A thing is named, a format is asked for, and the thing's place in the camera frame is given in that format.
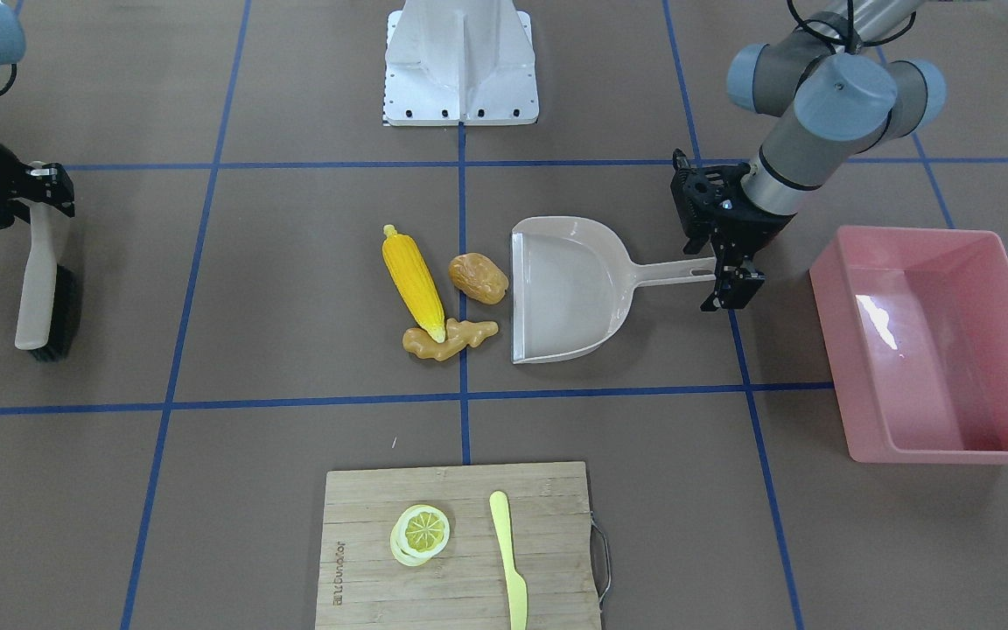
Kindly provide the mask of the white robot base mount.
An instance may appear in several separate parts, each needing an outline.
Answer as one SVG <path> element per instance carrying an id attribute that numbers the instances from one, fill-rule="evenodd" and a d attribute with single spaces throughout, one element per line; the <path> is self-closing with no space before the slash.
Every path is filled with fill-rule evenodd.
<path id="1" fill-rule="evenodd" d="M 408 1 L 388 14 L 385 35 L 385 124 L 539 120 L 532 20 L 512 1 Z"/>

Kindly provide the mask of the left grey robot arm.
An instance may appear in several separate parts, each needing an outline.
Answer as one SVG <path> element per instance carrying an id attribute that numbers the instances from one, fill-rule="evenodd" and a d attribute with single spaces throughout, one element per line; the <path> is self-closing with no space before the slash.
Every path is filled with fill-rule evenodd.
<path id="1" fill-rule="evenodd" d="M 836 1 L 804 17 L 791 7 L 795 26 L 780 43 L 733 57 L 729 99 L 776 123 L 743 163 L 697 166 L 673 152 L 669 187 L 687 236 L 684 254 L 710 247 L 715 259 L 703 311 L 751 302 L 767 279 L 753 258 L 845 160 L 911 135 L 941 113 L 947 82 L 935 65 L 865 56 L 905 35 L 919 8 L 917 1 Z"/>

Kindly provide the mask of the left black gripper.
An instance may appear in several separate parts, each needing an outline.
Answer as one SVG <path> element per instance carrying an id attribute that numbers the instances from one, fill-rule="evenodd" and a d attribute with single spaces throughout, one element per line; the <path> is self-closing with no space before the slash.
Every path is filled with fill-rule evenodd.
<path id="1" fill-rule="evenodd" d="M 687 238 L 682 252 L 697 255 L 710 244 L 713 255 L 723 260 L 716 264 L 713 291 L 701 311 L 744 310 L 767 281 L 767 275 L 745 259 L 766 248 L 791 218 L 765 211 L 749 199 L 741 185 L 752 170 L 748 163 L 697 168 L 691 157 L 675 149 L 672 166 L 672 197 Z"/>

